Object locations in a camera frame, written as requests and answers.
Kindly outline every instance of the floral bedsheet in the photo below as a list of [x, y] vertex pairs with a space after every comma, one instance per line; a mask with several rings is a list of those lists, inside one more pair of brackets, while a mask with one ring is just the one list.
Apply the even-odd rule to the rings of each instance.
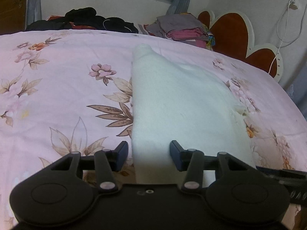
[[[262, 70], [149, 35], [98, 30], [3, 35], [0, 229], [16, 224], [8, 201], [12, 188], [69, 152], [91, 155], [127, 141], [129, 158], [116, 178], [135, 182], [131, 61], [133, 48], [141, 43], [173, 62], [199, 65], [214, 73], [247, 106], [246, 134], [256, 165], [307, 171], [307, 122], [286, 92]], [[85, 173], [84, 180], [95, 182], [92, 173]], [[299, 207], [290, 211], [288, 227], [293, 226]]]

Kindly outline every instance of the electrical outlet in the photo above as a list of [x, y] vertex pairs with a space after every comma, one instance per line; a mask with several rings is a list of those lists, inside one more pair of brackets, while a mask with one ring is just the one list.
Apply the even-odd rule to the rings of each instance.
[[297, 10], [300, 8], [300, 3], [298, 2], [298, 0], [290, 0], [289, 8], [293, 10]]

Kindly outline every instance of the petal-shaped headboard panel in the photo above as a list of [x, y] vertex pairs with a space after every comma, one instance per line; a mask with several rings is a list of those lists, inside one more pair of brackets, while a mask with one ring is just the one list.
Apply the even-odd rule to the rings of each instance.
[[[254, 45], [254, 30], [244, 13], [232, 11], [215, 18], [212, 11], [206, 10], [200, 13], [198, 19], [213, 33], [215, 46], [212, 48], [215, 52], [269, 72], [277, 48], [270, 43]], [[283, 62], [278, 52], [270, 75], [278, 82], [282, 73]]]

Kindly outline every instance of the white garment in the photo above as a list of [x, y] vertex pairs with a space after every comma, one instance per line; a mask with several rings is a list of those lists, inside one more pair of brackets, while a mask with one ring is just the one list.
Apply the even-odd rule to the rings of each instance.
[[245, 108], [214, 74], [168, 61], [142, 44], [134, 50], [132, 82], [132, 154], [138, 183], [182, 181], [184, 174], [169, 155], [172, 140], [205, 155], [226, 151], [254, 166]]

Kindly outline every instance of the wall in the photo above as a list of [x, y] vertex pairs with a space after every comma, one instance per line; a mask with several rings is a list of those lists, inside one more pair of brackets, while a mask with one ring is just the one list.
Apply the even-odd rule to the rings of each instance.
[[[209, 0], [191, 0], [189, 11], [197, 16]], [[157, 0], [41, 0], [42, 18], [65, 15], [71, 9], [93, 7], [104, 17], [116, 16], [128, 22], [150, 24], [164, 15], [170, 5]]]
[[[276, 24], [287, 7], [289, 0], [210, 0], [208, 8], [218, 16], [230, 10], [239, 10], [251, 20], [255, 32], [255, 45], [272, 43], [277, 47], [280, 41], [276, 34]], [[300, 29], [300, 22], [307, 0], [299, 0], [301, 8], [290, 10], [286, 41], [294, 39]], [[285, 18], [280, 22], [279, 32], [284, 34]], [[307, 25], [306, 18], [300, 38], [288, 47], [281, 49], [284, 62], [284, 73], [279, 84], [286, 88], [300, 68], [306, 63], [307, 57]]]

